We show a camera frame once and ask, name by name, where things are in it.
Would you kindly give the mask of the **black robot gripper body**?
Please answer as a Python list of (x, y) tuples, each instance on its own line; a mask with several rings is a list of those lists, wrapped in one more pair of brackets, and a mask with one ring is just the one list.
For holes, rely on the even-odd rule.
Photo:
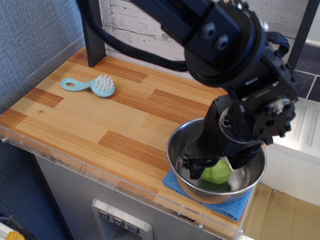
[(181, 165), (189, 170), (193, 161), (219, 160), (250, 147), (262, 146), (254, 136), (254, 125), (261, 112), (255, 100), (241, 102), (223, 95), (215, 99), (203, 120), (203, 131), (182, 151)]

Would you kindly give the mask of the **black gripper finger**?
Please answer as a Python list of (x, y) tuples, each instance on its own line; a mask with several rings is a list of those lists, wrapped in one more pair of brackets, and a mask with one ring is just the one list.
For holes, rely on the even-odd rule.
[(259, 147), (249, 147), (228, 157), (228, 161), (233, 170), (240, 169), (248, 164), (258, 154)]
[(189, 176), (192, 180), (198, 180), (206, 168), (215, 166), (217, 160), (193, 161), (189, 167)]

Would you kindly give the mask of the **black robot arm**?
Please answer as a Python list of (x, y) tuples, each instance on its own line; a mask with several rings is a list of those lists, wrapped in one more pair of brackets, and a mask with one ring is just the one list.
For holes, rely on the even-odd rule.
[(240, 0), (137, 0), (184, 47), (187, 71), (200, 83), (220, 87), (201, 135), (184, 148), (181, 165), (190, 178), (227, 157), (233, 169), (251, 161), (262, 144), (284, 137), (295, 118), (298, 91), (282, 57), (287, 39), (266, 31)]

